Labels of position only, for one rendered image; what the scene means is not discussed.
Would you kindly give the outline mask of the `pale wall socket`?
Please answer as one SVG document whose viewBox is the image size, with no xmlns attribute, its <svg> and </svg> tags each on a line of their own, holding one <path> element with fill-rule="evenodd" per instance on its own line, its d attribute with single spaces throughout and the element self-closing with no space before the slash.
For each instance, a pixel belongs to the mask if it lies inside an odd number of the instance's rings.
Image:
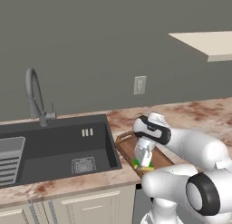
<svg viewBox="0 0 232 224">
<path fill-rule="evenodd" d="M 134 79 L 134 93 L 144 94 L 146 88 L 146 76 L 136 76 Z"/>
</svg>

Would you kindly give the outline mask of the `cream cupboard door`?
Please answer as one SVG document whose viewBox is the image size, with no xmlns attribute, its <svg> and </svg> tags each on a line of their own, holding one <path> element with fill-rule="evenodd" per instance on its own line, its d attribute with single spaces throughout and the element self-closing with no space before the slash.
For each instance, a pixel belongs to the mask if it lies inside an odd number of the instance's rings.
<svg viewBox="0 0 232 224">
<path fill-rule="evenodd" d="M 119 224 L 120 192 L 104 192 L 62 201 L 69 224 Z"/>
<path fill-rule="evenodd" d="M 23 209 L 0 210 L 0 224 L 31 224 Z"/>
</svg>

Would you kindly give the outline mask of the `yellow and green sponge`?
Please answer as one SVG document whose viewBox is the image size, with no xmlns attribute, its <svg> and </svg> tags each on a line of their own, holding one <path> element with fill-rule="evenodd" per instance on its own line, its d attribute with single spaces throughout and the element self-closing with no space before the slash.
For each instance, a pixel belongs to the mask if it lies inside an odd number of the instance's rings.
<svg viewBox="0 0 232 224">
<path fill-rule="evenodd" d="M 133 166 L 133 169 L 135 169 L 135 170 L 143 170 L 143 171 L 153 171 L 154 170 L 154 167 L 152 166 L 152 163 L 150 163 L 149 166 L 141 167 L 140 163 L 139 163 L 139 161 L 137 159 L 132 160 L 132 166 Z"/>
</svg>

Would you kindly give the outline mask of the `dark grey sink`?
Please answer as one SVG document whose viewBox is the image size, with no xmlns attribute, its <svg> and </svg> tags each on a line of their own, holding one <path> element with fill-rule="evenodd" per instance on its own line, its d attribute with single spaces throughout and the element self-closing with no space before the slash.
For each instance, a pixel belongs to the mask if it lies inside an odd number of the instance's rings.
<svg viewBox="0 0 232 224">
<path fill-rule="evenodd" d="M 14 184 L 7 188 L 118 170 L 119 155 L 104 114 L 39 122 L 0 125 L 0 139 L 25 137 Z"/>
</svg>

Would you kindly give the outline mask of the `cream wall shelf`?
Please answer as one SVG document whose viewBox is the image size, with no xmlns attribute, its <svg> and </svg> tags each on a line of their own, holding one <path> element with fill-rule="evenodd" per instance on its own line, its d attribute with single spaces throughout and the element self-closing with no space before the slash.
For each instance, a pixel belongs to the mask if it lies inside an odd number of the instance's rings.
<svg viewBox="0 0 232 224">
<path fill-rule="evenodd" d="M 173 33 L 170 36 L 203 53 L 208 62 L 232 61 L 232 31 Z"/>
</svg>

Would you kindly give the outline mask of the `grey dishwasher front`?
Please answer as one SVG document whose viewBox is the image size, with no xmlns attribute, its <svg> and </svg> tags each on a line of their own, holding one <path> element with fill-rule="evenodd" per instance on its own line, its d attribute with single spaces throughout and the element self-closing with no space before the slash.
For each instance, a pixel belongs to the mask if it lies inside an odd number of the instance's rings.
<svg viewBox="0 0 232 224">
<path fill-rule="evenodd" d="M 151 198 L 144 193 L 141 185 L 137 184 L 135 189 L 132 224 L 140 224 L 142 218 L 150 211 L 151 205 Z"/>
</svg>

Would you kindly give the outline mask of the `grey curved tap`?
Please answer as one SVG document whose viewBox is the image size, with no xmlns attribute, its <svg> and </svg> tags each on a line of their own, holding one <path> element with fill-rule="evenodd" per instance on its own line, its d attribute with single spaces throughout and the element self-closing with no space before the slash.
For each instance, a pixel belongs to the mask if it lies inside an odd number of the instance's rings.
<svg viewBox="0 0 232 224">
<path fill-rule="evenodd" d="M 56 119 L 56 112 L 47 112 L 45 110 L 38 76 L 34 68 L 28 68 L 26 70 L 25 89 L 30 117 L 32 119 L 38 119 L 40 125 L 46 127 L 50 120 Z"/>
</svg>

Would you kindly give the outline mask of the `brown wooden cutting board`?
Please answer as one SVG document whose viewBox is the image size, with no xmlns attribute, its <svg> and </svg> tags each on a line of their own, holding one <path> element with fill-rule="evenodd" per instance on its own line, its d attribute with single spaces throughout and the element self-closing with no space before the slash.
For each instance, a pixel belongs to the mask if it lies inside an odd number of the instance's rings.
<svg viewBox="0 0 232 224">
<path fill-rule="evenodd" d="M 140 178 L 146 173 L 145 170 L 135 169 L 133 160 L 135 159 L 134 149 L 136 146 L 137 137 L 132 131 L 125 132 L 119 135 L 115 142 L 115 147 L 126 159 L 130 166 L 135 170 Z M 151 163 L 154 169 L 172 166 L 174 164 L 164 153 L 158 148 L 155 148 L 152 153 Z"/>
</svg>

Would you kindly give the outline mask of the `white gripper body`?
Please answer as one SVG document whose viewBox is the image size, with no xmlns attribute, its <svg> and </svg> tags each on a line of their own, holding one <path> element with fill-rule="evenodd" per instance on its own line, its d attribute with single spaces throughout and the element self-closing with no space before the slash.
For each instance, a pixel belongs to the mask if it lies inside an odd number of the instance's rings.
<svg viewBox="0 0 232 224">
<path fill-rule="evenodd" d="M 152 158 L 155 142 L 149 140 L 138 140 L 135 146 L 135 157 L 141 167 L 148 167 Z"/>
</svg>

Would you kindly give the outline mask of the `grey sink drying rack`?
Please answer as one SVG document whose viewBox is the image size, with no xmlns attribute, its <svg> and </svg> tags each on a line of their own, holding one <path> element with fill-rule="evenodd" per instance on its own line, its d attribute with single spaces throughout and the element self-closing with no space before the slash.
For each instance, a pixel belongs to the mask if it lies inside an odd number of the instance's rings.
<svg viewBox="0 0 232 224">
<path fill-rule="evenodd" d="M 0 186 L 15 183 L 24 143 L 24 136 L 0 139 Z"/>
</svg>

